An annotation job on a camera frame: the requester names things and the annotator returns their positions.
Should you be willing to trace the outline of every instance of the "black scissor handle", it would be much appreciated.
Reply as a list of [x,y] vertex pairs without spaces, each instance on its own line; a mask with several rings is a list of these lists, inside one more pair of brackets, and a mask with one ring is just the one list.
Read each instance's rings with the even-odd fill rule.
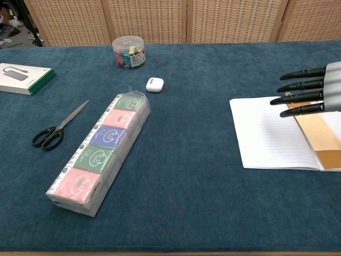
[[[48,138],[43,142],[42,144],[42,149],[46,150],[46,151],[50,151],[52,149],[54,149],[56,146],[58,146],[62,140],[63,140],[63,137],[64,137],[64,132],[63,132],[63,129],[59,129],[59,130],[56,130],[54,131],[50,136],[48,136]],[[59,140],[53,144],[52,146],[49,146],[49,144],[52,142],[52,141],[55,141],[56,138],[59,138]]]
[[44,129],[40,131],[33,139],[32,139],[32,145],[35,147],[41,147],[41,145],[44,143],[44,141],[47,139],[48,136],[50,136],[55,131],[55,126]]

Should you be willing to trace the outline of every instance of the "floor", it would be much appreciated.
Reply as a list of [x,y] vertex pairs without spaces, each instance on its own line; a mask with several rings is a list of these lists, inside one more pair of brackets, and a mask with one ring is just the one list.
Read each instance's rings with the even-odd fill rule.
[[10,39],[11,42],[5,42],[1,48],[18,48],[18,47],[37,47],[36,45],[32,44],[33,40],[29,39],[29,36],[32,34],[28,34],[28,29],[25,26],[19,27],[20,33],[8,37],[7,39]]

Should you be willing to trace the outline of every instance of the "woven wall panel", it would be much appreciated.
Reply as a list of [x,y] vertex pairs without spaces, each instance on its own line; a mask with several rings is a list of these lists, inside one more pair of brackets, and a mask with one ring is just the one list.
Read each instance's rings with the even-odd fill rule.
[[111,39],[136,35],[145,43],[185,42],[186,0],[103,0]]
[[188,42],[268,42],[281,0],[192,0]]
[[26,0],[26,5],[48,45],[110,44],[101,1]]
[[296,0],[280,41],[341,40],[341,0]]

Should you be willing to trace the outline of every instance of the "robotic hand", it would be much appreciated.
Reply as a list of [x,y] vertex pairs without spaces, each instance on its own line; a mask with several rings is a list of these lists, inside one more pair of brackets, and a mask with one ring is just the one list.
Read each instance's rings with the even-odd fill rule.
[[280,117],[307,115],[320,112],[341,111],[341,61],[327,64],[323,68],[305,69],[283,75],[280,79],[320,77],[300,83],[289,84],[277,90],[277,92],[304,91],[320,89],[301,94],[290,94],[274,99],[271,105],[299,103],[308,101],[323,101],[297,108],[288,109],[280,113]]

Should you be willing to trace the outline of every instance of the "plastic wrap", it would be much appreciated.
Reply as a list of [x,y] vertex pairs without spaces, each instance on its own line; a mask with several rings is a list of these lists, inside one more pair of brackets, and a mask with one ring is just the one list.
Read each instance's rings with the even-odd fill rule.
[[118,94],[46,195],[58,207],[95,217],[150,113],[143,93]]

